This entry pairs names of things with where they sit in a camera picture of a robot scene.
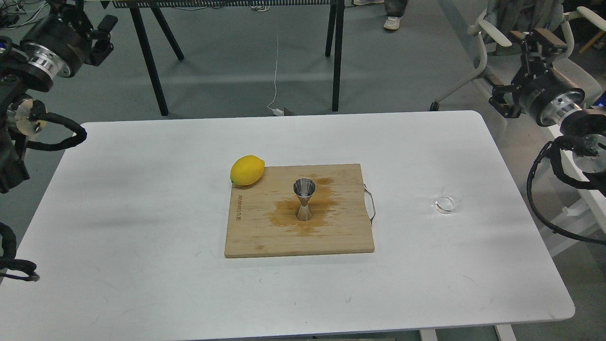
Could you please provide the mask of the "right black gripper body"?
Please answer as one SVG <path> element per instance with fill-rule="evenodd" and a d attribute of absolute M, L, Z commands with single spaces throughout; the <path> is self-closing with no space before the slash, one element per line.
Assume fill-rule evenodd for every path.
<path fill-rule="evenodd" d="M 559 125 L 568 114 L 580 110 L 585 99 L 585 91 L 552 69 L 538 76 L 518 71 L 513 86 L 518 89 L 514 104 L 542 127 Z"/>

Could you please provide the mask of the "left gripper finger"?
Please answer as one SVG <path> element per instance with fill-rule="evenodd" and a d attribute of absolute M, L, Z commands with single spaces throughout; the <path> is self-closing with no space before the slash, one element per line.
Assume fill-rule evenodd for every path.
<path fill-rule="evenodd" d="M 84 0 L 46 0 L 50 13 L 58 16 L 59 20 L 71 27 L 85 24 Z"/>
<path fill-rule="evenodd" d="M 92 30 L 89 33 L 88 37 L 90 37 L 92 40 L 96 40 L 96 42 L 89 52 L 88 65 L 101 65 L 109 54 L 113 52 L 114 45 L 112 45 L 110 39 L 112 37 L 112 30 L 117 22 L 117 17 L 113 15 L 105 15 L 103 20 L 97 26 L 97 29 Z"/>

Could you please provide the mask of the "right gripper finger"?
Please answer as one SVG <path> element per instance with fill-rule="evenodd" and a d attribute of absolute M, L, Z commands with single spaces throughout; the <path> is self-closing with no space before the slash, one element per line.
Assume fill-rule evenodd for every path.
<path fill-rule="evenodd" d="M 492 91 L 489 103 L 498 111 L 498 113 L 506 119 L 519 118 L 522 112 L 521 106 L 513 103 L 513 100 L 510 100 L 511 103 L 509 103 L 506 99 L 506 95 L 519 95 L 521 86 L 495 83 L 491 84 L 491 87 Z"/>
<path fill-rule="evenodd" d="M 552 69 L 553 61 L 568 50 L 566 42 L 545 28 L 535 28 L 528 33 L 511 31 L 509 38 L 521 48 L 521 67 L 513 81 L 530 81 L 542 76 Z"/>

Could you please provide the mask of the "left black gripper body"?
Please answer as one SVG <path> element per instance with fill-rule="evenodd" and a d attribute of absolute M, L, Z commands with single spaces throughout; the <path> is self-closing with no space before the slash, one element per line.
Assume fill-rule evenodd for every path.
<path fill-rule="evenodd" d="M 59 67 L 55 74 L 71 78 L 85 64 L 91 50 L 86 34 L 92 24 L 86 16 L 69 18 L 50 14 L 36 23 L 21 39 L 21 47 L 27 52 L 46 51 L 54 56 Z"/>

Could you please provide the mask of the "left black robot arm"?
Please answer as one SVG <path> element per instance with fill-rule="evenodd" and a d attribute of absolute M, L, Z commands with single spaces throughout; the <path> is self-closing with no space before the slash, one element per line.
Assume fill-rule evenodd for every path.
<path fill-rule="evenodd" d="M 87 64 L 98 66 L 114 49 L 110 39 L 118 19 L 106 15 L 93 27 L 82 0 L 50 0 L 48 16 L 37 22 L 19 43 L 1 37 L 2 193 L 29 179 L 24 157 L 28 149 L 54 152 L 84 142 L 78 123 L 46 109 L 28 90 L 48 92 L 56 77 L 71 78 Z"/>

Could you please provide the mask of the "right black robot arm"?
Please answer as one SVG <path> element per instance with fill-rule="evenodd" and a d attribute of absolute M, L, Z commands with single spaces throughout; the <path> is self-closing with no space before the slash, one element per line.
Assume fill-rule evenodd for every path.
<path fill-rule="evenodd" d="M 553 233 L 576 241 L 604 245 L 605 241 L 569 232 L 544 218 L 533 201 L 537 168 L 548 158 L 561 182 L 577 189 L 605 193 L 605 111 L 583 108 L 585 91 L 557 71 L 554 60 L 563 55 L 566 43 L 548 29 L 528 33 L 511 31 L 510 41 L 521 48 L 521 67 L 509 85 L 488 77 L 492 88 L 489 103 L 504 118 L 527 114 L 541 127 L 558 126 L 559 136 L 539 151 L 526 180 L 532 212 Z"/>

